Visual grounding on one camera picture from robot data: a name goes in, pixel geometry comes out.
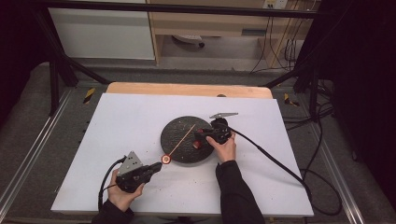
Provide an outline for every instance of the hand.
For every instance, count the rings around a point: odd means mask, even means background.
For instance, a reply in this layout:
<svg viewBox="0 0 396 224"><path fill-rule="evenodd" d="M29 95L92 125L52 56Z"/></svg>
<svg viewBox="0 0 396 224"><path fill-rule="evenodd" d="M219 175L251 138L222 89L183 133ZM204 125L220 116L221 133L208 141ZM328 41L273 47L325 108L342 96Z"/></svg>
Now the hand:
<svg viewBox="0 0 396 224"><path fill-rule="evenodd" d="M116 205L122 212L125 212L131 205L132 201L135 198L142 195L143 187L145 186L145 184L141 184L134 193L125 192L122 189L120 189L116 184L118 171L119 169L114 170L111 176L111 181L109 186L113 186L113 185L115 186L107 189L108 200L111 201L114 205Z"/></svg>
<svg viewBox="0 0 396 224"><path fill-rule="evenodd" d="M206 141L217 151L220 163L234 161L236 159L236 143L234 132L231 132L231 137L222 145L216 142L215 139L210 136L206 137Z"/></svg>

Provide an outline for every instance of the black jacket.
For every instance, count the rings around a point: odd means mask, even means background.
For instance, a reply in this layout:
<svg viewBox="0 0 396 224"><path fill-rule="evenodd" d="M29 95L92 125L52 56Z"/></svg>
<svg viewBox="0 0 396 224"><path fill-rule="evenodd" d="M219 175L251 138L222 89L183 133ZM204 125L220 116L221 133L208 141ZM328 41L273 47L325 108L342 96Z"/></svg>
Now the black jacket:
<svg viewBox="0 0 396 224"><path fill-rule="evenodd" d="M216 177L221 191L220 206L223 224L262 224L264 218L247 183L242 178L236 161L226 161L216 168ZM105 202L99 214L93 218L93 224L128 224L134 212L128 209L121 212L109 200Z"/></svg>

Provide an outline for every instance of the person's left hand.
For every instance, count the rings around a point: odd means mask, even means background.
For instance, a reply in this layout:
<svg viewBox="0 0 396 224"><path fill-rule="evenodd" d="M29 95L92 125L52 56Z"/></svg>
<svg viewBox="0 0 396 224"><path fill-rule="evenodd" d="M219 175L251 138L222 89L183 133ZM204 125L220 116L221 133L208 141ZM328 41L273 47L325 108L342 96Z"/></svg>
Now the person's left hand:
<svg viewBox="0 0 396 224"><path fill-rule="evenodd" d="M116 169L112 173L109 186L115 186L107 189L108 200L116 205L122 212L125 212L131 205L132 201L142 195L145 184L141 184L134 193L125 192L116 184L118 171L119 169Z"/></svg>

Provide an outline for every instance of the black circular base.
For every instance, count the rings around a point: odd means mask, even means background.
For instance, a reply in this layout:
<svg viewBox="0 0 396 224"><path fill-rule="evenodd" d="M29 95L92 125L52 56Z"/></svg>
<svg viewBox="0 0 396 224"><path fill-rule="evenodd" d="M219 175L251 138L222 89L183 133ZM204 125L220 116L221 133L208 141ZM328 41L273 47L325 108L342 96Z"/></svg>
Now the black circular base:
<svg viewBox="0 0 396 224"><path fill-rule="evenodd" d="M191 132L184 138L177 149L171 154L184 135L194 125ZM213 147L204 141L199 149L193 146L194 132L198 129L212 128L209 123L196 117L180 117L169 122L161 133L161 146L166 155L170 155L172 161L182 163L195 163L206 159L213 151Z"/></svg>

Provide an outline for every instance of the white table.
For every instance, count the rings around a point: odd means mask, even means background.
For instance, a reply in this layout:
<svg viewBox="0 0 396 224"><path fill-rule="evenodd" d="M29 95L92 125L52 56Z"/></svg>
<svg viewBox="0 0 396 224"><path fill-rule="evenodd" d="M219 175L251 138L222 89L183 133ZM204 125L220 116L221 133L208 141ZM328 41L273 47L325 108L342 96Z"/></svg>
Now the white table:
<svg viewBox="0 0 396 224"><path fill-rule="evenodd" d="M145 165L160 161L160 136L169 121L195 116L210 122L209 116L219 112L238 112L227 118L229 125L300 175L276 100L104 93L51 210L96 213L98 190L114 161L132 150ZM242 175L265 216L313 216L304 187L297 180L241 136L235 141ZM172 161L164 165L132 209L138 215L219 215L217 163L214 152L199 163Z"/></svg>

